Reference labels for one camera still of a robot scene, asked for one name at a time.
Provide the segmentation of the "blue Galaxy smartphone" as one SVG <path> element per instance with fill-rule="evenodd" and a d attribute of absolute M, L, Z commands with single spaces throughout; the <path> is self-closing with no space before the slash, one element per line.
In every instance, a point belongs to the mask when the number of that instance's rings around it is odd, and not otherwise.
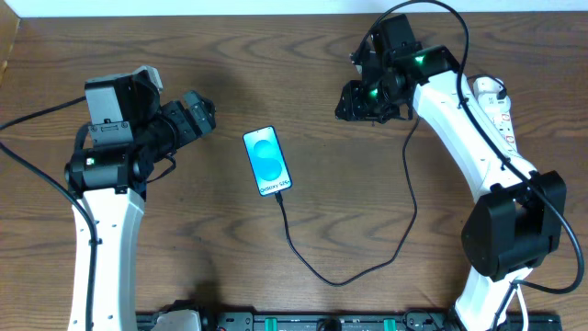
<path fill-rule="evenodd" d="M 292 187 L 292 178 L 273 126 L 245 133 L 243 143 L 262 197 Z"/>

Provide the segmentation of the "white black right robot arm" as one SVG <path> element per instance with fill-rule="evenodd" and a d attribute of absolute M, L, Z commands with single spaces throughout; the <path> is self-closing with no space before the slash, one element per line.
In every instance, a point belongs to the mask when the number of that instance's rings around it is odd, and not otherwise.
<path fill-rule="evenodd" d="M 513 282 L 558 249 L 566 185 L 516 151 L 513 134 L 496 126 L 507 112 L 482 106 L 482 88 L 458 75 L 446 47 L 424 48 L 406 16 L 380 19 L 368 35 L 351 56 L 362 77 L 344 86 L 335 116 L 385 123 L 406 105 L 441 139 L 475 202 L 461 233 L 471 269 L 446 327 L 490 330 L 506 320 Z"/>

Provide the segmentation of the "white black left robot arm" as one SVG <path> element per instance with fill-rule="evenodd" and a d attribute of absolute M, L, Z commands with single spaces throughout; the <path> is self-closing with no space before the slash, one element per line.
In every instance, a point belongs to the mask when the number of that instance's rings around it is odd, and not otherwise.
<path fill-rule="evenodd" d="M 156 163 L 216 127 L 213 102 L 194 90 L 162 104 L 161 78 L 142 66 L 85 82 L 90 122 L 65 166 L 76 252 L 71 330 L 134 330 L 136 254 Z"/>

